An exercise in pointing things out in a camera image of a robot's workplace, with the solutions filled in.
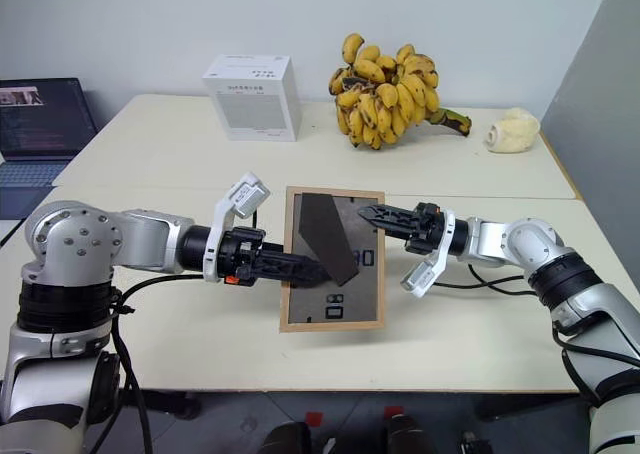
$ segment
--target person's foot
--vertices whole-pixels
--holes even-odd
[[[436,454],[433,443],[410,416],[398,414],[386,428],[387,454]]]
[[[272,430],[258,454],[311,454],[311,433],[304,422],[290,422]]]

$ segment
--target laptop screen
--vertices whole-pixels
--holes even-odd
[[[0,152],[7,161],[72,159],[95,135],[78,79],[0,80]]]

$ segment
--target laptop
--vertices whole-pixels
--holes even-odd
[[[28,217],[96,132],[78,79],[0,80],[0,220]]]

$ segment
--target white plastic object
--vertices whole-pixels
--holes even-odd
[[[213,224],[207,238],[207,248],[202,259],[202,275],[207,282],[219,282],[217,270],[218,248],[222,236],[233,227],[236,216],[249,218],[271,192],[252,172],[247,172],[229,192],[218,201],[213,213]]]
[[[445,231],[440,245],[428,254],[424,261],[411,269],[401,282],[405,290],[419,298],[426,294],[447,267],[449,247],[456,229],[456,215],[450,209],[443,209],[442,211],[445,218]]]
[[[491,152],[523,152],[533,145],[538,132],[540,121],[525,109],[514,107],[491,126],[485,145]]]

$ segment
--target white box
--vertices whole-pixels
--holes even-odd
[[[220,55],[202,79],[229,139],[296,140],[302,113],[289,56]]]

